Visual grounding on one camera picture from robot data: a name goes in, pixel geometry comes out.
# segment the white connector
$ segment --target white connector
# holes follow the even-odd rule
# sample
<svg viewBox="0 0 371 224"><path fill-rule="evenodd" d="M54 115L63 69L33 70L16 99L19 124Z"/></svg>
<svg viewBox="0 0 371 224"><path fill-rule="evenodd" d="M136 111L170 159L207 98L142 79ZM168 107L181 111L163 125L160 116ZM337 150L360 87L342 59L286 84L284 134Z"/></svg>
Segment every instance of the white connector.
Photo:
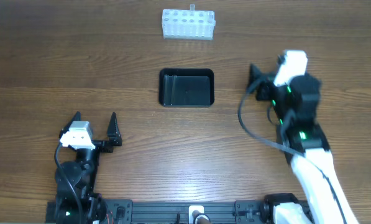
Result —
<svg viewBox="0 0 371 224"><path fill-rule="evenodd" d="M216 21L213 11L164 9L162 14L163 37L172 39L212 40Z"/></svg>

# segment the wooden table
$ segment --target wooden table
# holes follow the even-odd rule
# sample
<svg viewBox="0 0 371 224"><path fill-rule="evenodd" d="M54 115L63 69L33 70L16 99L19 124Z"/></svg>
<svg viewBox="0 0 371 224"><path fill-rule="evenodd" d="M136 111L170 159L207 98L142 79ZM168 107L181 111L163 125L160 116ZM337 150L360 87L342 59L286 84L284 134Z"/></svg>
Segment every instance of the wooden table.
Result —
<svg viewBox="0 0 371 224"><path fill-rule="evenodd" d="M165 40L162 9L216 12L213 41ZM371 1L0 1L0 222L42 222L55 198L53 154L76 111L105 138L117 113L123 146L101 156L96 191L135 201L234 201L304 193L282 153L240 128L255 63L302 49L323 82L318 120L361 223L371 223ZM158 103L163 68L210 68L210 108ZM269 139L268 103L247 125ZM60 160L72 160L63 150Z"/></svg>

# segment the wood surface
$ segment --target wood surface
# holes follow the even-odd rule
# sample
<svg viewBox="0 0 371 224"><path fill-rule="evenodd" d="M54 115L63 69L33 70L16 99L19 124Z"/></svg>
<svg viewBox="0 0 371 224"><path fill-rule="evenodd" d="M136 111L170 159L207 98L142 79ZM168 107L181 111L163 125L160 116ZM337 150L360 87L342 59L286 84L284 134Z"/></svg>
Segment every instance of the wood surface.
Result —
<svg viewBox="0 0 371 224"><path fill-rule="evenodd" d="M216 12L213 41L165 40L163 9ZM53 154L76 111L105 138L117 113L123 146L101 156L96 191L134 201L234 201L304 193L282 153L240 128L249 65L275 69L302 49L323 82L318 111L339 181L371 223L371 1L0 0L0 222L43 222L55 199ZM210 108L158 103L163 68L210 68ZM269 139L268 104L247 101ZM62 150L60 160L75 154Z"/></svg>

